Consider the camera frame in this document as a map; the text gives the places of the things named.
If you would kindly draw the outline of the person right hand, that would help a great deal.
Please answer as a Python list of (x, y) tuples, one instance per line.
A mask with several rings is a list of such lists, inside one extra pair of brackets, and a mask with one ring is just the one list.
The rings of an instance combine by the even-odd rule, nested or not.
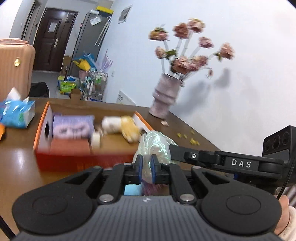
[(282, 240), (296, 241), (295, 208), (289, 205), (289, 199), (285, 195), (280, 197), (279, 203), (282, 213), (274, 233)]

